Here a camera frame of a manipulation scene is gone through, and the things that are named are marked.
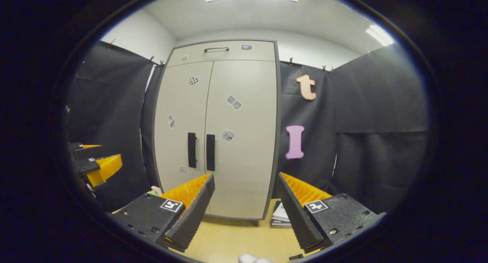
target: book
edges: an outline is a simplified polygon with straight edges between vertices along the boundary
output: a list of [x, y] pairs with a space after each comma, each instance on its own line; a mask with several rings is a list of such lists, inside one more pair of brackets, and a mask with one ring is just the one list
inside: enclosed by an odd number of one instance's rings
[[275, 203], [273, 216], [271, 217], [271, 226], [291, 228], [291, 223], [281, 201]]

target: cabinet handle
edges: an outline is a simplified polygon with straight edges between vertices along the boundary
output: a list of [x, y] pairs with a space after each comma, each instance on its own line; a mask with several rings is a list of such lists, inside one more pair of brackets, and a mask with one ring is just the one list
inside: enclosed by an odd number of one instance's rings
[[188, 133], [188, 166], [197, 167], [197, 135]]
[[215, 135], [207, 135], [207, 170], [215, 171]]
[[208, 48], [208, 49], [204, 49], [205, 52], [207, 52], [208, 50], [225, 50], [225, 51], [228, 51], [229, 48], [227, 48], [227, 47], [219, 47], [219, 48]]

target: ceiling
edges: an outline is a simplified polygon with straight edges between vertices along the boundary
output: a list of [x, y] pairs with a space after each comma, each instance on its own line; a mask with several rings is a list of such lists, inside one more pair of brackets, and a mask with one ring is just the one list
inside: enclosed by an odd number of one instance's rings
[[157, 0], [145, 10], [176, 40], [222, 30], [265, 29], [310, 35], [360, 54], [381, 47], [366, 33], [372, 22], [335, 0]]

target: cabinet door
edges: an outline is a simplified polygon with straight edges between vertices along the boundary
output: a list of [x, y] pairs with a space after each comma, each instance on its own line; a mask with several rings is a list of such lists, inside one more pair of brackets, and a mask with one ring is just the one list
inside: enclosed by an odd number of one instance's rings
[[205, 126], [205, 134], [215, 135], [215, 171], [208, 171], [206, 159], [206, 172], [215, 180], [211, 214], [263, 217], [275, 149], [276, 92], [275, 62], [214, 61]]
[[[212, 63], [165, 69], [154, 119], [155, 161], [164, 191], [205, 174], [205, 109]], [[196, 168], [188, 165], [188, 133], [197, 138]]]

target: checkered sticker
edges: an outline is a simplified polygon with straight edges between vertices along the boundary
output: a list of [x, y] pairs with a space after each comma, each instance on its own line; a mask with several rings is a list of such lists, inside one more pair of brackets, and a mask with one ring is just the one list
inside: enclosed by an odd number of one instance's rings
[[172, 212], [178, 212], [178, 210], [180, 209], [180, 207], [182, 205], [183, 205], [183, 203], [181, 203], [181, 202], [166, 199], [166, 201], [161, 205], [160, 208], [168, 210], [168, 211], [172, 211]]
[[329, 207], [327, 207], [327, 205], [325, 205], [320, 200], [307, 203], [307, 204], [305, 204], [305, 207], [307, 207], [307, 209], [310, 211], [310, 213], [316, 213], [316, 212], [323, 211], [323, 210], [329, 208]]
[[188, 84], [190, 84], [190, 86], [193, 86], [197, 84], [198, 81], [200, 81], [198, 77], [190, 77], [190, 79], [188, 79]]

